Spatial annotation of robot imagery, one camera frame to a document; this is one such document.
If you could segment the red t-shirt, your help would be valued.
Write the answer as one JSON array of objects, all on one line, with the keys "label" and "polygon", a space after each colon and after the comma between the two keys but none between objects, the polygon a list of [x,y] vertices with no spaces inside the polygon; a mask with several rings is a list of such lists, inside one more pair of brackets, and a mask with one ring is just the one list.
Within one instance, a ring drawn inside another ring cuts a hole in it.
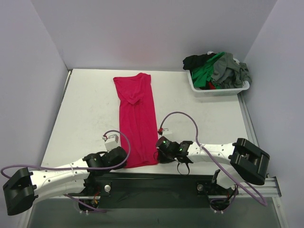
[{"label": "red t-shirt", "polygon": [[113,81],[120,100],[119,130],[131,145],[126,168],[156,165],[158,135],[151,76],[139,73]]}]

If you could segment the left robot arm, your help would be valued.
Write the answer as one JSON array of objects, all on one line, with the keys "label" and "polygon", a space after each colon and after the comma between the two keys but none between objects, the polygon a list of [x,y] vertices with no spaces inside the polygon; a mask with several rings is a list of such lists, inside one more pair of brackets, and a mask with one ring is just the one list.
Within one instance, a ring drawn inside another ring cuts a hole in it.
[{"label": "left robot arm", "polygon": [[123,168],[128,156],[129,153],[118,146],[56,168],[32,167],[29,170],[28,166],[20,165],[3,185],[7,214],[21,214],[35,203],[60,195],[92,196],[101,189],[95,178]]}]

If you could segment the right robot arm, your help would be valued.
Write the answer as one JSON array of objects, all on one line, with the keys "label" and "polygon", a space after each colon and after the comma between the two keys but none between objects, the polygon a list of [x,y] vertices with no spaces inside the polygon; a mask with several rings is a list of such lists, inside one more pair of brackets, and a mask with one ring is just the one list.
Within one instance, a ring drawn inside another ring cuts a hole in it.
[{"label": "right robot arm", "polygon": [[156,143],[159,158],[185,163],[186,166],[198,162],[213,162],[227,165],[225,174],[220,171],[210,182],[211,190],[221,194],[235,184],[235,181],[264,185],[270,155],[244,138],[234,143],[205,144],[200,147],[192,141],[172,142],[162,136]]}]

